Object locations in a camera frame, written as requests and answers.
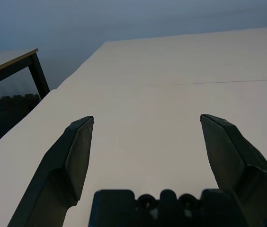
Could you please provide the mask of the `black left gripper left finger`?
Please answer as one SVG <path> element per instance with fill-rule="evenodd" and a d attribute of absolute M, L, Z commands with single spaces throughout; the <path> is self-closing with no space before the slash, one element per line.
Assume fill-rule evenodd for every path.
<path fill-rule="evenodd" d="M 94 118 L 72 122 L 42 158 L 8 226 L 61 227 L 81 198 Z"/>

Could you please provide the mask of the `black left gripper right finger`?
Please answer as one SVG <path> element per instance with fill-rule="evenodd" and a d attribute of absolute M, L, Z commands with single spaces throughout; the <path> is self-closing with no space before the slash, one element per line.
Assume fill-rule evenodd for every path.
<path fill-rule="evenodd" d="M 267 227 L 267 161 L 225 119 L 200 116 L 211 170 L 222 190 L 231 190 L 251 227 Z"/>

